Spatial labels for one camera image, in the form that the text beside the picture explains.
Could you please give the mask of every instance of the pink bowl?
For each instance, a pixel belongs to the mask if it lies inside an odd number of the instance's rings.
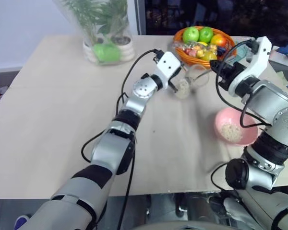
[[[256,138],[258,137],[258,127],[242,128],[240,126],[240,115],[241,112],[233,108],[226,108],[217,113],[215,119],[215,132],[216,135],[221,140],[232,145],[242,145],[242,146],[249,145],[256,140]],[[236,125],[241,129],[242,139],[239,142],[228,141],[222,136],[221,134],[222,126],[228,123]],[[255,121],[251,116],[245,115],[243,123],[244,125],[251,125],[255,124]]]

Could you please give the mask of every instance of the potted plant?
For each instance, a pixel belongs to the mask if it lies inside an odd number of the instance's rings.
[[[84,35],[85,57],[99,64],[131,60],[127,0],[54,0]]]

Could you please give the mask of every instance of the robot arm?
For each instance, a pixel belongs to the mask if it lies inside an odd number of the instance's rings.
[[[254,53],[250,65],[226,65],[219,85],[230,95],[241,97],[247,108],[271,126],[226,168],[227,183],[236,189],[251,215],[246,218],[247,212],[241,214],[239,209],[244,207],[235,199],[225,199],[224,206],[234,219],[245,220],[254,229],[288,230],[288,195],[271,192],[288,159],[288,95],[271,82],[258,79],[268,63],[270,41],[261,37],[250,42],[250,47]],[[219,62],[211,64],[217,72]]]
[[[23,225],[21,230],[91,230],[102,215],[115,175],[128,170],[135,132],[154,93],[168,87],[180,69],[166,52],[154,74],[139,80],[132,95],[96,142],[91,165],[76,173]]]

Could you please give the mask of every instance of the woven basket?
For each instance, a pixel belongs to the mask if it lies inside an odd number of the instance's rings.
[[[196,27],[198,30],[202,29],[203,26],[194,26]],[[182,30],[179,30],[175,36],[174,36],[174,42],[181,42],[182,41],[182,35],[183,35],[183,32],[186,30],[186,28],[182,29]],[[226,42],[226,45],[225,45],[225,48],[226,48],[226,52],[225,54],[235,45],[234,41],[232,40],[232,38],[227,35],[226,33],[218,30],[218,29],[214,29],[212,28],[213,30],[213,33],[214,35],[216,34],[221,34],[223,35],[227,42]],[[188,65],[195,65],[195,64],[200,64],[204,67],[206,67],[207,69],[210,68],[210,64],[209,64],[209,61],[204,61],[204,60],[201,60],[201,59],[198,59],[198,58],[195,58],[195,57],[191,57],[189,55],[187,55],[182,49],[180,48],[176,48],[176,52],[179,54],[179,56],[181,57],[181,60],[184,61],[185,63],[187,63]],[[222,60],[224,55],[222,56],[218,56],[217,59],[219,60]],[[235,50],[233,52],[233,55],[236,56],[237,55],[237,51]]]

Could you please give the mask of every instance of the table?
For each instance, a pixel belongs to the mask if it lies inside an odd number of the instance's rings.
[[[135,36],[134,43],[139,55],[151,48],[167,50],[171,39]],[[126,92],[144,73],[153,72],[152,58],[144,57],[135,67]],[[80,156],[81,146],[111,121],[132,63],[94,66],[84,60],[82,40],[76,36],[49,36],[41,42],[0,101],[0,198],[49,198],[88,165]],[[271,66],[262,77],[284,88]],[[215,114],[225,107],[216,94],[213,73],[186,100],[170,90],[158,92],[137,132],[131,195],[215,190],[212,170],[242,154],[242,147],[229,146],[214,135]],[[229,188],[224,170],[215,180]],[[129,172],[117,176],[110,194],[124,195],[128,177]],[[288,160],[277,185],[288,185]]]

